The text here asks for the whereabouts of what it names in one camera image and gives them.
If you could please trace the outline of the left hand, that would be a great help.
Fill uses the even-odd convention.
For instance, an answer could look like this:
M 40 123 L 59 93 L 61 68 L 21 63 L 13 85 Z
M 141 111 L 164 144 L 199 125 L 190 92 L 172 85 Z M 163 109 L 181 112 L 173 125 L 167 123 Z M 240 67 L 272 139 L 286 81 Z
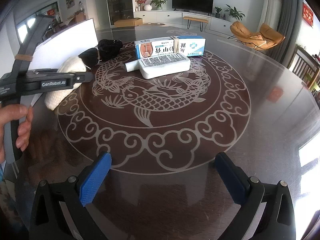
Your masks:
M 31 133 L 31 123 L 33 120 L 33 108 L 28 109 L 24 105 L 13 104 L 1 107 L 1 164 L 5 162 L 4 142 L 4 126 L 10 121 L 20 120 L 25 117 L 25 121 L 19 124 L 17 129 L 18 138 L 16 139 L 16 147 L 24 151 L 29 145 Z

